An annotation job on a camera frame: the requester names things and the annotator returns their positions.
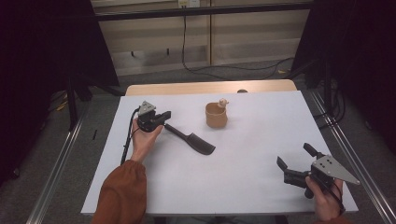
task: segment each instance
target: black brush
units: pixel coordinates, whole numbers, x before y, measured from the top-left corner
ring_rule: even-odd
[[[207,143],[204,139],[195,135],[195,133],[186,135],[184,133],[181,133],[178,129],[172,127],[169,124],[165,124],[164,127],[169,132],[174,133],[175,135],[179,136],[187,144],[189,144],[190,147],[192,147],[193,149],[195,149],[197,152],[199,152],[201,154],[210,155],[216,148],[216,147],[210,145],[209,143]]]

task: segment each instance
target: small cup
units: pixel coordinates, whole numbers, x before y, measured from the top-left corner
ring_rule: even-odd
[[[218,103],[209,103],[205,108],[206,124],[211,128],[223,128],[227,124],[226,109],[219,107]]]

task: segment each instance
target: gray floor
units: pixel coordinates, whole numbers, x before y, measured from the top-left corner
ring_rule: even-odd
[[[234,64],[248,68],[265,67],[274,62]],[[272,78],[281,78],[284,74],[277,71],[287,71],[291,61],[282,63],[277,69],[258,71],[237,70],[232,68],[211,68],[207,74],[225,77],[231,80],[263,79],[276,73]],[[172,83],[189,81],[219,81],[221,79],[203,74],[192,74],[186,70],[147,73],[143,76],[120,77],[120,89],[125,90],[132,84]],[[313,114],[319,111],[311,97],[310,91],[304,87],[304,78],[294,80],[299,90],[303,91],[305,100]],[[88,112],[83,120],[76,143],[73,145],[66,166],[63,169],[60,182],[50,199],[47,213],[42,223],[89,223],[90,217],[79,213],[88,192],[97,163],[99,162],[106,137],[111,127],[114,114],[119,103],[118,97],[103,91],[92,89],[94,93],[90,103],[78,102],[82,108],[88,104]],[[346,102],[346,116],[340,122],[351,145],[357,150],[359,157],[366,166],[377,185],[384,192],[390,204],[396,204],[396,158],[385,145],[382,137],[365,126],[365,119],[359,110],[349,101]],[[35,201],[46,184],[54,163],[58,159],[64,140],[68,135],[68,111],[53,111],[50,113],[46,126],[35,142],[34,148],[21,166],[21,177],[9,180],[0,188],[0,223],[25,223],[31,214]],[[343,164],[348,164],[330,129],[322,130],[323,137],[332,154]],[[372,200],[362,186],[349,186],[360,211],[346,214],[355,223],[383,223]],[[314,215],[289,215],[290,223],[311,223]]]

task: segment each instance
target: hand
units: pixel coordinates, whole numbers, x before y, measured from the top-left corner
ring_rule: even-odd
[[[340,205],[334,197],[327,191],[322,191],[317,182],[312,180],[309,176],[305,178],[306,185],[312,190],[315,195],[315,213],[321,221],[329,221],[332,218],[340,216]],[[332,186],[332,192],[341,198],[343,194],[343,181],[335,179]]]
[[[134,119],[132,123],[132,133],[134,134],[132,136],[134,142],[134,152],[132,154],[131,160],[141,163],[154,146],[158,134],[160,134],[163,130],[163,126],[158,126],[151,133],[145,133],[138,129],[139,126],[137,125],[137,119]]]

